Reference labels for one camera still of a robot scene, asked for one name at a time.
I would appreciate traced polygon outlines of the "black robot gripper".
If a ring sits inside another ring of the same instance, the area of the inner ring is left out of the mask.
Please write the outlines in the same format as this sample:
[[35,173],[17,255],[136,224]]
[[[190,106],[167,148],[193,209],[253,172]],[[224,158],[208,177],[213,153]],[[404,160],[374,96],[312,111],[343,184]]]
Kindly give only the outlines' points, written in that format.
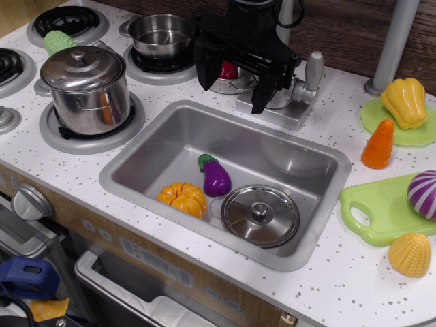
[[270,10],[229,10],[226,16],[193,14],[194,61],[198,82],[207,91],[221,73],[223,61],[259,76],[251,97],[252,114],[261,114],[282,80],[291,80],[301,58],[276,32]]

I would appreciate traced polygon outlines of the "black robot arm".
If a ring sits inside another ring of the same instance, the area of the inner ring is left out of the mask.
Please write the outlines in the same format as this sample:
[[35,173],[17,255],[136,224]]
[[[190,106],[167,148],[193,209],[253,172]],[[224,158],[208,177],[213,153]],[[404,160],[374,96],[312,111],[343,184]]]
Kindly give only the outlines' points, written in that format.
[[227,61],[258,77],[251,98],[260,114],[275,91],[289,88],[301,58],[277,35],[280,1],[229,1],[225,16],[195,13],[191,36],[198,81],[209,90]]

